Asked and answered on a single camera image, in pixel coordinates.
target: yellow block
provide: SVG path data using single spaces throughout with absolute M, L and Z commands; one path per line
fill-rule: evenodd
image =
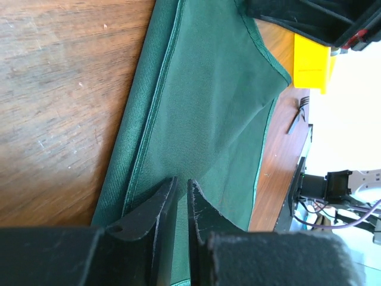
M 296 88 L 319 88 L 326 94 L 327 85 L 335 66 L 336 56 L 331 48 L 295 34 L 293 85 Z

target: green fabric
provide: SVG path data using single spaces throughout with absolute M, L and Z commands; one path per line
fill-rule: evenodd
M 163 179 L 196 179 L 247 229 L 268 124 L 291 78 L 266 50 L 242 0 L 157 0 L 93 225 L 142 204 Z M 189 279 L 186 196 L 172 283 Z

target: black plastic part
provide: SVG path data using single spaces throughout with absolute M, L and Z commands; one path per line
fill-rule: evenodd
M 340 238 L 321 232 L 247 233 L 188 184 L 192 286 L 362 285 Z
M 248 0 L 247 14 L 325 46 L 342 47 L 360 30 L 370 36 L 357 49 L 379 41 L 381 0 Z
M 103 228 L 0 229 L 0 285 L 170 285 L 177 178 Z
M 208 202 L 196 180 L 188 181 L 187 201 L 191 285 L 214 285 L 214 278 L 210 276 L 211 259 L 207 249 L 209 235 L 212 232 L 245 232 L 232 224 Z
M 300 197 L 310 200 L 322 200 L 325 198 L 327 181 L 324 177 L 304 175 L 301 184 Z

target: table surface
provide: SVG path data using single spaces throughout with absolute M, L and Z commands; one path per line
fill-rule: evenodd
M 154 0 L 2 0 L 0 226 L 88 225 Z M 292 74 L 293 34 L 258 22 Z M 251 230 L 272 230 L 307 135 L 286 130 L 308 91 L 277 103 Z

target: metal fork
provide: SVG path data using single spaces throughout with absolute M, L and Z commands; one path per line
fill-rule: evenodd
M 293 118 L 293 121 L 290 125 L 290 128 L 288 129 L 288 132 L 287 134 L 291 134 L 293 132 L 293 130 L 295 129 L 295 126 L 296 124 L 298 124 L 299 120 L 300 120 L 300 117 L 302 116 L 303 117 L 303 120 L 305 122 L 305 111 L 304 111 L 304 107 L 310 103 L 310 97 L 302 97 L 300 99 L 300 104 L 299 104 L 299 109 L 298 109 L 298 112 L 297 114 L 295 115 L 295 117 Z

